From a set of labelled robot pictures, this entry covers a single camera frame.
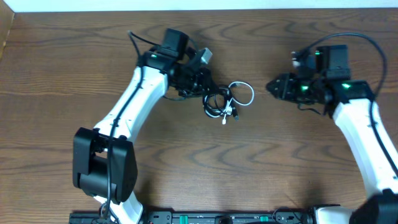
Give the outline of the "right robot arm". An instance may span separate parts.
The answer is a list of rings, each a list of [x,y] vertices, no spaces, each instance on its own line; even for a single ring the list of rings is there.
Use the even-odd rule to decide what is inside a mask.
[[[397,150],[382,123],[375,94],[364,80],[353,80],[346,45],[292,52],[295,73],[266,85],[278,100],[298,109],[324,106],[349,144],[363,178],[367,200],[356,209],[315,205],[301,223],[397,223]]]

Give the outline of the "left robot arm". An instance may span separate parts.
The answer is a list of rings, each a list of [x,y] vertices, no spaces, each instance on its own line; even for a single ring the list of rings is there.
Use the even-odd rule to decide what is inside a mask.
[[[100,202],[97,213],[71,215],[70,223],[139,223],[144,207],[133,189],[137,180],[134,142],[155,104],[174,87],[184,98],[209,93],[212,52],[199,49],[183,32],[167,29],[161,44],[141,52],[133,76],[111,111],[94,128],[73,138],[74,187]]]

